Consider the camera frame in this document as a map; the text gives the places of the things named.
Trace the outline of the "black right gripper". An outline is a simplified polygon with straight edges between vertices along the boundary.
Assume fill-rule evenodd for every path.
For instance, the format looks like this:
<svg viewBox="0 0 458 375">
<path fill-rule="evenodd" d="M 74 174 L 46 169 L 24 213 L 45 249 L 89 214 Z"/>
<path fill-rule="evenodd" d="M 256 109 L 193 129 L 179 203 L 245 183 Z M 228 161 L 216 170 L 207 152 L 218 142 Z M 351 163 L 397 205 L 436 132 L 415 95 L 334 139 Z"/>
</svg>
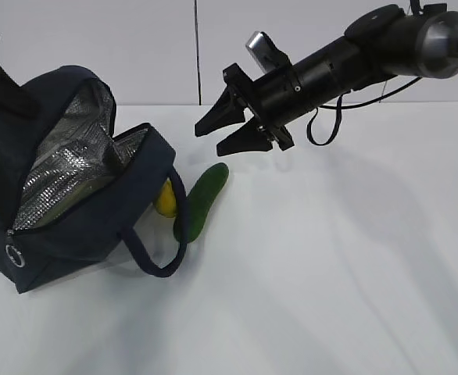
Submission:
<svg viewBox="0 0 458 375">
<path fill-rule="evenodd" d="M 195 124 L 195 136 L 206 136 L 221 128 L 245 122 L 246 108 L 253 118 L 216 146 L 221 156 L 242 152 L 268 152 L 276 142 L 279 149 L 295 145 L 285 127 L 292 114 L 296 76 L 291 62 L 253 81 L 234 63 L 223 71 L 227 84 L 213 107 Z"/>
</svg>

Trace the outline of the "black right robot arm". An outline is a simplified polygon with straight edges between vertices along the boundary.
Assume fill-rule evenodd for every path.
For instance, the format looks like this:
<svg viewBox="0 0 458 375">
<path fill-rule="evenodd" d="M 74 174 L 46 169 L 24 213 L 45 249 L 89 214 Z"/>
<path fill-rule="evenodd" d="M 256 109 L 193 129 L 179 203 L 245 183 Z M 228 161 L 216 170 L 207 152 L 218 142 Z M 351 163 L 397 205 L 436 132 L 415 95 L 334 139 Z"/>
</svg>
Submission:
<svg viewBox="0 0 458 375">
<path fill-rule="evenodd" d="M 223 71 L 226 87 L 195 124 L 206 136 L 230 125 L 238 129 L 216 147 L 219 156 L 287 150 L 294 145 L 287 125 L 316 113 L 330 100 L 342 113 L 343 97 L 397 76 L 413 82 L 458 74 L 458 12 L 446 4 L 420 6 L 411 14 L 397 5 L 375 9 L 353 22 L 338 39 L 291 62 L 270 36 L 255 32 L 246 48 L 263 71 L 251 79 L 237 64 Z"/>
</svg>

